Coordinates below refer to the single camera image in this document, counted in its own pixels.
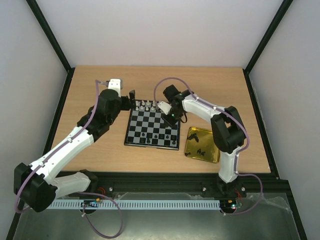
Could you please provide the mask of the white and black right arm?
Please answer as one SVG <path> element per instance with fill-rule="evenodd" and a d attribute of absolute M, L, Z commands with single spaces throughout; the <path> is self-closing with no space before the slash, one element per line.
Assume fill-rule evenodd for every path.
<path fill-rule="evenodd" d="M 211 124 L 213 142 L 220 154 L 216 187 L 222 196 L 229 196 L 237 185 L 239 153 L 245 139 L 249 138 L 238 110 L 233 106 L 214 105 L 192 91 L 181 92 L 174 85 L 168 86 L 163 95 L 168 103 L 160 101 L 158 107 L 167 126 L 173 127 L 186 113 Z"/>

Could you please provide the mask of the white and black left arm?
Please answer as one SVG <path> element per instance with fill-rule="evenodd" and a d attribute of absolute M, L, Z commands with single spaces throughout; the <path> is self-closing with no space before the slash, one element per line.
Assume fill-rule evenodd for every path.
<path fill-rule="evenodd" d="M 114 89 L 103 90 L 64 140 L 31 164 L 20 163 L 15 167 L 13 191 L 17 199 L 39 213 L 57 198 L 89 189 L 96 180 L 87 170 L 65 177 L 57 175 L 82 150 L 104 135 L 121 111 L 135 107 L 134 90 L 128 96 L 120 96 Z"/>

